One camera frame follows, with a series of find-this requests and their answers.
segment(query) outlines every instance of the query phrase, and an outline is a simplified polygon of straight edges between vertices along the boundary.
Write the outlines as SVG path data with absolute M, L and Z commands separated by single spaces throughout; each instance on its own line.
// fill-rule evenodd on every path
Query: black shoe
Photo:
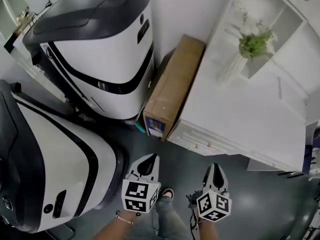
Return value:
M 162 197 L 169 197 L 171 198 L 171 200 L 174 199 L 174 191 L 172 188 L 166 188 L 162 194 L 161 194 Z

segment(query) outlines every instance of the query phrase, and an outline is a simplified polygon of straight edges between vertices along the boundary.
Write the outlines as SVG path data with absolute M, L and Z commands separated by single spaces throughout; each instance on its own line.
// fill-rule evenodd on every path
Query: white vase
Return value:
M 222 69 L 216 74 L 216 82 L 219 86 L 229 85 L 236 77 L 241 74 L 248 59 L 241 56 L 239 52 L 235 53 Z

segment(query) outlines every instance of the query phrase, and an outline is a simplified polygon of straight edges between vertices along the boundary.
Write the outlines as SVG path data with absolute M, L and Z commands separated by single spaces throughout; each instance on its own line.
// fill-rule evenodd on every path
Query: brown box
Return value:
M 183 35 L 144 111 L 147 134 L 166 139 L 189 93 L 205 44 Z

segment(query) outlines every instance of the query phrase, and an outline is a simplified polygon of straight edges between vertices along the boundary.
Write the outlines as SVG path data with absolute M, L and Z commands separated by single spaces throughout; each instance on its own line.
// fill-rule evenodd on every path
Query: leg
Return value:
M 169 196 L 160 197 L 156 203 L 156 212 L 159 215 L 159 237 L 168 240 L 192 240 L 188 228 L 175 212 Z
M 126 240 L 152 240 L 156 237 L 153 212 L 154 210 L 149 213 L 142 213 L 141 216 L 136 218 Z

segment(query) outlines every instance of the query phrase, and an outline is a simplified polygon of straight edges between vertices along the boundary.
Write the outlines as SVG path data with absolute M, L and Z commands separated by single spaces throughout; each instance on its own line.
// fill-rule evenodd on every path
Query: white cube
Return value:
M 231 213 L 232 200 L 212 190 L 200 196 L 196 203 L 199 217 L 208 221 L 220 221 Z
M 158 199 L 160 187 L 159 182 L 124 179 L 121 193 L 123 208 L 137 213 L 149 213 Z

